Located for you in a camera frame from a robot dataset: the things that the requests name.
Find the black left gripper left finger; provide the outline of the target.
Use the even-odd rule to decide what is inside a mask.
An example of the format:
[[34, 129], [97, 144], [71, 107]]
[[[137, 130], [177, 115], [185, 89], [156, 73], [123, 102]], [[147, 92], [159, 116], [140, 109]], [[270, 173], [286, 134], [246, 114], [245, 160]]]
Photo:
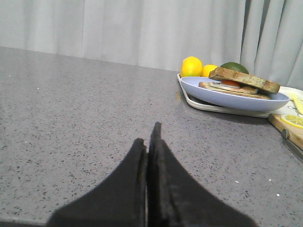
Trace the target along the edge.
[[136, 139], [119, 166], [95, 189], [61, 207], [48, 227], [143, 227], [147, 153]]

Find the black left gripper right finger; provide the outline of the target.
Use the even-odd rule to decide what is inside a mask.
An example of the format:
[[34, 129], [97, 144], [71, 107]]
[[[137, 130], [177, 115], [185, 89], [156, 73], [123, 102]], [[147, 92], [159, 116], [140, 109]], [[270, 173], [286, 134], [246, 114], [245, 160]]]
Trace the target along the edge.
[[220, 201], [178, 162], [161, 138], [161, 123], [151, 133], [147, 165], [148, 226], [256, 227], [249, 216]]

